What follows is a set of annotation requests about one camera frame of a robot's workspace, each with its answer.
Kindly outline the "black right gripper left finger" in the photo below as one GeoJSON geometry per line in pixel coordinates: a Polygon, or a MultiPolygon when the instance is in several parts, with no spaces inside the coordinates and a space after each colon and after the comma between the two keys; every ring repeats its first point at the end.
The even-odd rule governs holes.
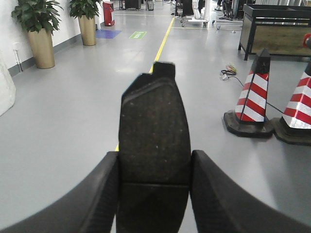
{"type": "Polygon", "coordinates": [[[3,233],[109,233],[117,211],[118,152],[110,151],[71,191],[3,233]]]}

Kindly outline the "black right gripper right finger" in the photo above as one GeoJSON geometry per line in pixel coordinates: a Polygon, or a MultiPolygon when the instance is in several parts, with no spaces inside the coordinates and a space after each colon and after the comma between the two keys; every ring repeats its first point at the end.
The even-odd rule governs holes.
{"type": "Polygon", "coordinates": [[[305,225],[258,200],[202,150],[192,152],[190,197],[200,233],[309,233],[305,225]]]}

